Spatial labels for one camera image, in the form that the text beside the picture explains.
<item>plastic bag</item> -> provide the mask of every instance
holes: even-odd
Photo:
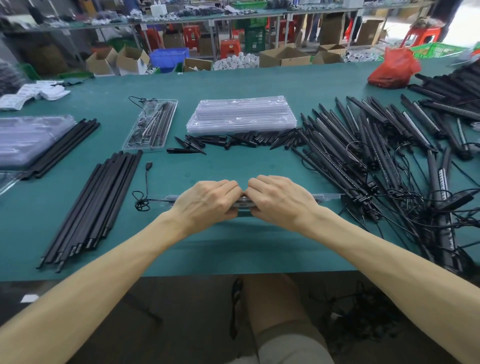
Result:
[[[420,62],[408,48],[385,50],[385,60],[368,77],[368,83],[383,88],[403,88],[410,77],[421,71]]]

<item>blue bin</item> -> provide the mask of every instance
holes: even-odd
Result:
[[[150,53],[150,63],[160,69],[174,69],[178,63],[183,63],[185,58],[189,58],[188,48],[167,48],[155,49]]]

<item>right hand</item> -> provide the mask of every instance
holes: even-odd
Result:
[[[250,209],[253,216],[290,231],[303,232],[319,217],[335,215],[328,208],[318,206],[310,192],[286,177],[251,178],[245,195],[256,204]]]

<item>shorts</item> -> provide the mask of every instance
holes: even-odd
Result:
[[[310,321],[290,321],[262,331],[256,338],[258,356],[229,364],[334,364],[323,336]]]

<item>green table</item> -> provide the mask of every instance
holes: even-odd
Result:
[[[422,73],[450,73],[451,61],[422,61]],[[305,169],[300,159],[282,148],[235,146],[229,151],[207,146],[207,155],[169,155],[146,153],[130,185],[118,219],[108,238],[93,252],[82,253],[68,261],[55,274],[51,266],[38,271],[35,267],[45,248],[59,228],[94,166],[119,151],[135,123],[140,108],[128,96],[178,99],[179,104],[170,129],[167,146],[178,146],[174,136],[183,137],[185,125],[201,99],[245,98],[284,95],[295,115],[306,114],[322,102],[335,108],[334,98],[363,98],[371,95],[383,104],[400,106],[400,94],[411,99],[419,95],[404,90],[383,90],[366,85],[368,75],[379,62],[332,65],[275,67],[223,72],[191,72],[144,76],[102,77],[73,87],[65,98],[49,102],[34,101],[18,115],[71,114],[77,120],[97,118],[101,123],[79,147],[73,150],[44,178],[19,182],[0,197],[0,281],[61,279],[120,244],[149,224],[163,211],[151,203],[149,212],[138,212],[131,192],[144,191],[144,166],[153,162],[149,172],[150,196],[180,194],[197,181],[237,180],[247,187],[250,177],[276,174],[290,177],[312,193],[336,193],[335,187],[316,172]],[[470,141],[476,140],[469,131]],[[426,161],[420,157],[426,167]],[[477,179],[478,160],[462,163]],[[452,170],[451,190],[473,185]],[[339,201],[325,203],[336,212]],[[475,239],[476,231],[460,229],[460,244]],[[384,229],[386,239],[398,243],[392,231]],[[467,250],[480,261],[480,247]],[[263,223],[255,218],[237,218],[194,235],[162,254],[146,271],[146,276],[188,274],[236,274],[261,272],[303,272],[352,270],[354,267],[321,244],[297,234]]]

